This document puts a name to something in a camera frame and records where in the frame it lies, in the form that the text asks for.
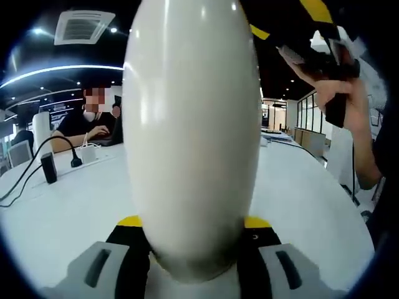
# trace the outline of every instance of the black shirt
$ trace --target black shirt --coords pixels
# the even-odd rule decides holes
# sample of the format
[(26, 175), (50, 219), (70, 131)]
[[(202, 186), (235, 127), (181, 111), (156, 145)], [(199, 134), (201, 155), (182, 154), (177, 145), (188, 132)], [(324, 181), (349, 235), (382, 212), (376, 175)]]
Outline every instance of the black shirt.
[(378, 169), (385, 176), (385, 184), (367, 227), (377, 245), (386, 232), (399, 225), (399, 163), (397, 160), (397, 133), (399, 132), (399, 104), (387, 102), (381, 129), (373, 144), (373, 155)]
[(33, 133), (31, 131), (22, 130), (17, 133), (15, 138), (11, 141), (11, 145), (16, 145), (22, 141), (27, 140), (33, 156)]
[(64, 136), (71, 137), (77, 135), (84, 135), (91, 131), (95, 126), (106, 126), (112, 134), (115, 126), (115, 117), (109, 112), (103, 112), (98, 120), (87, 121), (83, 115), (83, 110), (72, 110), (65, 116), (60, 123), (57, 131), (60, 131)]

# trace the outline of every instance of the finger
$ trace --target finger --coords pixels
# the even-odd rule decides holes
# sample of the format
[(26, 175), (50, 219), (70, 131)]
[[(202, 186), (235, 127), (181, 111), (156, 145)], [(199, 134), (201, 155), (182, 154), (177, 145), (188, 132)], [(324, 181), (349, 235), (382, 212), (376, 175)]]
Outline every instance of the finger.
[(108, 128), (106, 126), (100, 126), (102, 130), (105, 130), (107, 133), (110, 132), (110, 130), (108, 130)]

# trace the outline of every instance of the air conditioner vent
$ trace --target air conditioner vent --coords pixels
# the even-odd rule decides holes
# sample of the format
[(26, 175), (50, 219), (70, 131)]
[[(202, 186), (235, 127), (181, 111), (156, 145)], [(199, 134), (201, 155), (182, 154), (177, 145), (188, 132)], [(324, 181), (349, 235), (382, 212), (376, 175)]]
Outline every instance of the air conditioner vent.
[(114, 17), (103, 11), (64, 11), (55, 30), (54, 45), (95, 44)]

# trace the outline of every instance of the power cable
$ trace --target power cable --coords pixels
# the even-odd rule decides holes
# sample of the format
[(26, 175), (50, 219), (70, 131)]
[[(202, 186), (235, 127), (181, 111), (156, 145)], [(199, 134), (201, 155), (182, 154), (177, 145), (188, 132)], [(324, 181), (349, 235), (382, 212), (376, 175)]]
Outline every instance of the power cable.
[(73, 146), (73, 144), (69, 141), (69, 139), (67, 139), (67, 138), (64, 137), (64, 136), (51, 136), (51, 137), (48, 137), (48, 138), (47, 138), (46, 140), (44, 140), (44, 141), (42, 142), (42, 144), (38, 147), (38, 149), (37, 149), (35, 155), (33, 156), (32, 160), (31, 160), (31, 162), (28, 164), (27, 168), (26, 168), (26, 169), (24, 170), (24, 172), (21, 174), (21, 176), (20, 176), (19, 179), (16, 181), (16, 183), (13, 185), (13, 187), (11, 187), (11, 189), (10, 189), (7, 193), (5, 193), (5, 195), (3, 195), (2, 197), (0, 197), (0, 202), (3, 201), (3, 200), (5, 200), (5, 199), (13, 192), (13, 190), (16, 188), (16, 186), (19, 184), (19, 182), (21, 182), (21, 179), (22, 179), (22, 178), (24, 177), (24, 175), (27, 173), (27, 170), (32, 166), (32, 164), (33, 164), (33, 162), (35, 161), (35, 159), (37, 158), (37, 155), (39, 154), (41, 148), (42, 148), (48, 141), (53, 140), (53, 139), (63, 139), (63, 140), (65, 140), (66, 142), (69, 143), (70, 149), (71, 149), (71, 151), (72, 151), (72, 161), (70, 162), (70, 165), (71, 165), (73, 168), (82, 165), (82, 160), (79, 159), (79, 157), (76, 155), (76, 151), (75, 151), (75, 149), (74, 149), (74, 146)]
[(41, 167), (42, 167), (42, 165), (39, 165), (35, 170), (33, 170), (33, 172), (32, 172), (30, 175), (28, 175), (28, 177), (26, 178), (24, 184), (22, 185), (22, 189), (21, 189), (21, 191), (20, 191), (20, 193), (19, 193), (19, 195), (18, 195), (17, 197), (15, 197), (9, 204), (6, 204), (6, 205), (1, 205), (1, 204), (0, 204), (0, 207), (11, 207), (11, 205), (14, 203), (14, 201), (16, 201), (17, 199), (19, 199), (20, 196), (22, 195), (22, 192), (24, 191), (25, 186), (26, 186), (26, 183), (28, 182), (28, 180), (29, 180), (29, 179), (34, 175), (34, 173), (35, 173), (36, 171), (38, 171)]

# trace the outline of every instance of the hand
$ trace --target hand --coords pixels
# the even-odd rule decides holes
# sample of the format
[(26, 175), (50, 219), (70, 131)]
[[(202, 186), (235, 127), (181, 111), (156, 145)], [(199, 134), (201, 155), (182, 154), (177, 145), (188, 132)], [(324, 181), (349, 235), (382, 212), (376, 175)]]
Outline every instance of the hand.
[(348, 81), (325, 80), (320, 74), (305, 73), (300, 65), (295, 64), (282, 50), (282, 58), (299, 78), (312, 85), (317, 92), (317, 106), (325, 113), (325, 104), (331, 101), (336, 93), (347, 95), (344, 128), (352, 134), (370, 130), (368, 116), (368, 98), (363, 82), (359, 78)]
[(110, 131), (106, 126), (95, 126), (90, 132), (87, 133), (87, 140), (91, 140), (97, 135), (108, 135)]

